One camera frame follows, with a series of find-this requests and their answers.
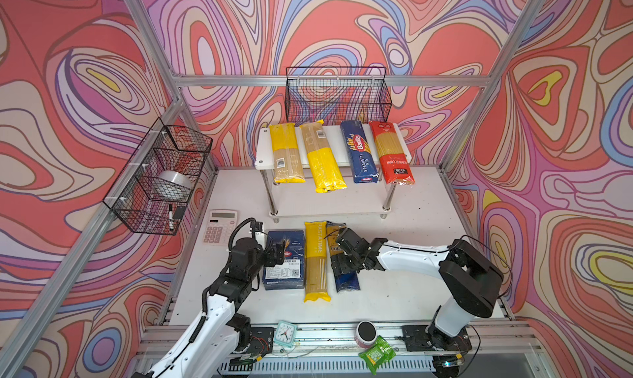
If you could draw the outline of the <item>blue Barilla pasta box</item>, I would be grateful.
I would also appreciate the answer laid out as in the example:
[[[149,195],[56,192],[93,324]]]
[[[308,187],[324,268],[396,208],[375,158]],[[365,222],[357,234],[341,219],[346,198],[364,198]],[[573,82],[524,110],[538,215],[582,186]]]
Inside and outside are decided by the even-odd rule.
[[[271,245],[284,247],[284,261],[275,267],[266,267],[262,282],[265,290],[295,290],[305,286],[305,235],[301,230],[270,231]]]

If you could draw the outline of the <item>blue yellow Ankara spaghetti bag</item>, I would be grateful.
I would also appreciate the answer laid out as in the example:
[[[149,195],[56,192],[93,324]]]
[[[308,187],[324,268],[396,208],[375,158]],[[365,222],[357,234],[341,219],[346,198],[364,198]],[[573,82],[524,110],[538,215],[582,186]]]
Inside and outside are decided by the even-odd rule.
[[[328,221],[326,223],[326,241],[330,252],[331,268],[334,274],[337,292],[359,291],[359,279],[356,272],[344,272],[344,252],[337,244],[336,239],[346,228],[345,223],[334,223]]]

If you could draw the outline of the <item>yellow Pastatime spaghetti bag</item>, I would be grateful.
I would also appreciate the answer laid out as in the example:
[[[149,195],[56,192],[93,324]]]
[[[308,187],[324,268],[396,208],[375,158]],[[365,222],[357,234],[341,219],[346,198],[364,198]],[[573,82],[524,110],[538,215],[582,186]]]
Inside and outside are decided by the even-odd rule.
[[[327,284],[326,222],[305,223],[306,283],[304,301],[331,301]]]

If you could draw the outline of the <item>yellow narrow spaghetti bag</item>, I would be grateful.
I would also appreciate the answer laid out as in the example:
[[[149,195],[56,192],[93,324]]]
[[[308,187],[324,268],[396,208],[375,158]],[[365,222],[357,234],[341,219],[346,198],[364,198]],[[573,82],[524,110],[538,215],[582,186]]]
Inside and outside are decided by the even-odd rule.
[[[347,185],[330,147],[323,121],[309,122],[300,126],[308,164],[317,193],[329,193],[346,189]]]

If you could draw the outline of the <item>blue Barilla spaghetti box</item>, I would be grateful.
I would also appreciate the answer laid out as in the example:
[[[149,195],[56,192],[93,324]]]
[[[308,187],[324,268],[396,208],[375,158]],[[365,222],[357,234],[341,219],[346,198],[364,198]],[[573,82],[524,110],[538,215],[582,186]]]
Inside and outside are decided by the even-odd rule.
[[[343,121],[340,129],[346,142],[354,183],[377,183],[379,174],[363,124],[358,120]]]

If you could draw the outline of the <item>yellow clear spaghetti bag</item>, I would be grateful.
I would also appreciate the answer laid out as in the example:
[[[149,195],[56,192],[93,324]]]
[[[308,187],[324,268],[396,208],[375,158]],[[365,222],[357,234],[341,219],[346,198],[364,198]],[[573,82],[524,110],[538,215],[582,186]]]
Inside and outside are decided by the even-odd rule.
[[[304,183],[295,125],[284,123],[269,126],[274,157],[275,183]]]

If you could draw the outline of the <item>red spaghetti bag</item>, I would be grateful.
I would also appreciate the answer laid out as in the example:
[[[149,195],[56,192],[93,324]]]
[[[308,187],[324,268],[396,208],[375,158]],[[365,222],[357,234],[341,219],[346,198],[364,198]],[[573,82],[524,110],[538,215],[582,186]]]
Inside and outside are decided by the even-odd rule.
[[[391,122],[370,122],[369,124],[377,155],[387,184],[412,186],[415,180],[409,161],[402,149],[395,124]]]

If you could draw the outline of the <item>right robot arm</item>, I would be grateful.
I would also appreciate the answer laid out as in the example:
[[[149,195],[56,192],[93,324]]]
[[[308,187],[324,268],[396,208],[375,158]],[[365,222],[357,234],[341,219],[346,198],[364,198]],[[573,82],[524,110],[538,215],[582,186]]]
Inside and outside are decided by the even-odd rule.
[[[347,227],[334,236],[341,249],[331,263],[335,273],[402,271],[441,279],[451,297],[413,338],[423,350],[471,349],[466,327],[474,318],[491,318],[504,282],[504,274],[488,257],[464,239],[450,245],[413,246],[386,238],[367,241]]]

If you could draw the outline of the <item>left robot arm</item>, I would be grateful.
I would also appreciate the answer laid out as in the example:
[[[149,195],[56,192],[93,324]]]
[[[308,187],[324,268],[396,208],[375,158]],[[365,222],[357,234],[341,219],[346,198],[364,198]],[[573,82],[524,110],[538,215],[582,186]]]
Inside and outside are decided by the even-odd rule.
[[[232,246],[219,277],[202,292],[201,312],[164,357],[134,377],[211,377],[230,354],[249,346],[251,320],[238,310],[262,269],[285,262],[288,244],[262,240],[247,237]]]

